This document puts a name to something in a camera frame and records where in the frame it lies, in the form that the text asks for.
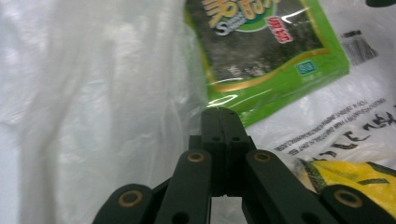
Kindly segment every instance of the seaweed snack package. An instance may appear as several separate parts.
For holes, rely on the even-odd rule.
[[[207,80],[208,107],[245,126],[348,73],[317,0],[187,0]]]

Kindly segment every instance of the plastic bag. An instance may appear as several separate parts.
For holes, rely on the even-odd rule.
[[[91,223],[113,190],[173,173],[206,102],[180,1],[0,12],[0,223]]]
[[[393,155],[394,151],[390,146],[395,130],[392,118],[396,113],[394,29],[391,28],[395,18],[390,14],[387,16],[384,11],[387,12],[387,8],[369,8],[362,4],[329,10],[327,15],[333,20],[336,33],[341,35],[351,30],[361,30],[370,46],[378,51],[378,56],[351,67],[349,76],[253,125],[248,129],[253,139],[265,143],[266,148],[298,155],[307,161],[322,159],[323,156],[331,158],[332,155],[320,156],[319,153],[332,147],[336,141],[338,144],[355,143],[366,148],[375,144],[372,151],[382,155],[384,160],[389,158],[386,165],[394,167],[394,157],[389,155]],[[341,152],[336,159],[357,162],[380,159],[362,150]],[[359,156],[352,156],[352,152],[357,152]]]
[[[208,106],[245,126],[348,73],[317,0],[186,2],[205,69]]]

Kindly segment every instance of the screw hole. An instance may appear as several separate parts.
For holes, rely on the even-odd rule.
[[[204,160],[204,155],[202,153],[199,152],[192,152],[191,154],[189,154],[189,156],[187,157],[187,159],[189,161],[193,161],[193,162],[200,162]]]
[[[271,157],[263,152],[259,152],[254,155],[254,159],[256,159],[256,161],[266,162],[271,160]]]
[[[334,197],[338,202],[343,203],[344,205],[349,207],[359,208],[363,205],[363,201],[360,197],[344,189],[337,190],[334,193]]]
[[[179,212],[173,215],[172,223],[173,224],[187,224],[190,221],[190,217],[187,213]]]
[[[122,207],[133,207],[143,200],[143,193],[139,190],[129,190],[121,194],[119,204]]]
[[[306,224],[320,224],[320,219],[312,213],[303,213],[301,218]]]

